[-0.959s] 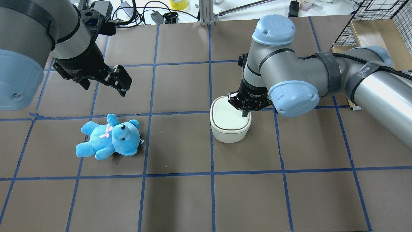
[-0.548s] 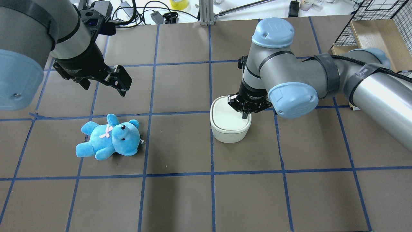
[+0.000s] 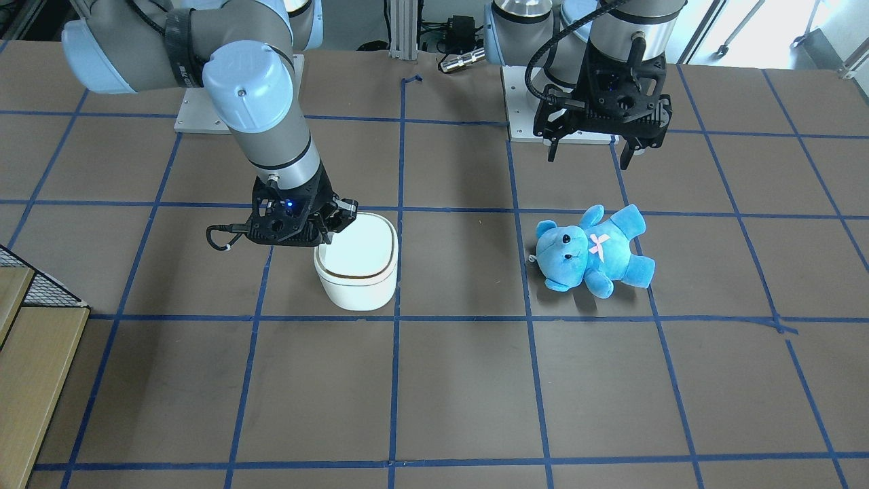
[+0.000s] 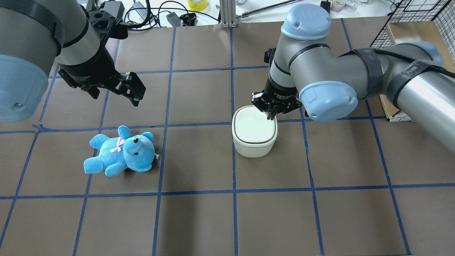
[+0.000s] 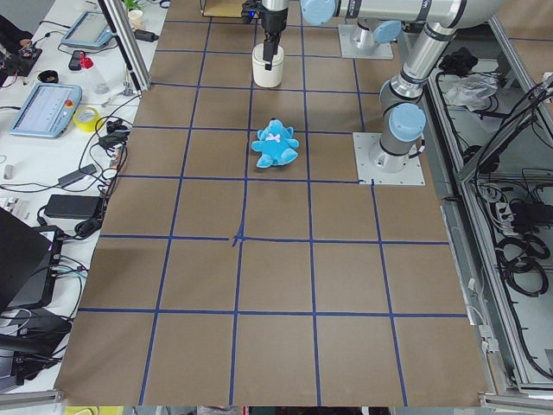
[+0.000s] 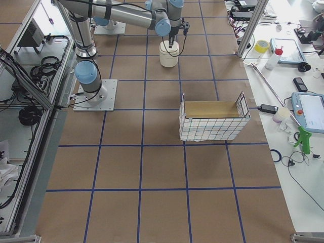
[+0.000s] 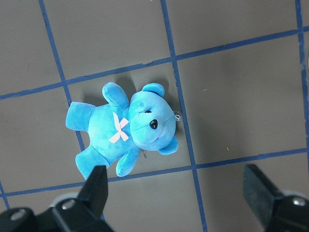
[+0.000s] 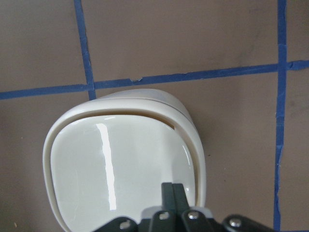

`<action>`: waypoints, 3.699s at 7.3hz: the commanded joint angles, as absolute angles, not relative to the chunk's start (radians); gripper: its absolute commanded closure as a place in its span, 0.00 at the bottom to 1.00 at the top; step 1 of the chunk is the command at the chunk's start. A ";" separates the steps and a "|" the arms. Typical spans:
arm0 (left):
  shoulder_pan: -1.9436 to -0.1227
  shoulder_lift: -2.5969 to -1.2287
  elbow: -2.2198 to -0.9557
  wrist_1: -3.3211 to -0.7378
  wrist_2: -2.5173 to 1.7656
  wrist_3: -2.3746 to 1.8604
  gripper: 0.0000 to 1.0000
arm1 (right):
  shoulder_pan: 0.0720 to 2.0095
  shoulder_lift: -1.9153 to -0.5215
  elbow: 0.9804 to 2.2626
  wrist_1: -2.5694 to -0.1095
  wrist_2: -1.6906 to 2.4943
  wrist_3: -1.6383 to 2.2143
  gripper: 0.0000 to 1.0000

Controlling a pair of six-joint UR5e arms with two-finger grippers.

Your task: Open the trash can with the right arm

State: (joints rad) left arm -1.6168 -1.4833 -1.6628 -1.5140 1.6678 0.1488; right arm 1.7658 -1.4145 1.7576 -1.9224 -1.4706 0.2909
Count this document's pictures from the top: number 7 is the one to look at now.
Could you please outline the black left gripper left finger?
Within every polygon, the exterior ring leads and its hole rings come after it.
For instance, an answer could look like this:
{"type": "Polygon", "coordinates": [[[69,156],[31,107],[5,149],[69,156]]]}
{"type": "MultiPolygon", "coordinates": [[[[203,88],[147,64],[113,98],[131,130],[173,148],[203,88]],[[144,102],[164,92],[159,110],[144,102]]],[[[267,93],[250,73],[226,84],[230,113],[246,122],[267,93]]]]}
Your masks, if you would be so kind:
{"type": "Polygon", "coordinates": [[[108,232],[109,225],[101,219],[108,198],[107,170],[95,166],[75,198],[59,201],[53,217],[61,232],[108,232]]]}

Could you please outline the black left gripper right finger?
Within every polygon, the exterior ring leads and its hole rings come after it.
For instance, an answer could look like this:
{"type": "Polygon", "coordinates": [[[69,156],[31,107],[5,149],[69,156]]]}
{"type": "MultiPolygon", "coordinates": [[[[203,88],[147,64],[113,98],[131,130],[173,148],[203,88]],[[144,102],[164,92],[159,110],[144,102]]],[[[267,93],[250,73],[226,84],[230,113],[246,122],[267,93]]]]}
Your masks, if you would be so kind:
{"type": "Polygon", "coordinates": [[[265,232],[309,230],[309,199],[280,190],[255,164],[244,166],[242,194],[265,232]]]}

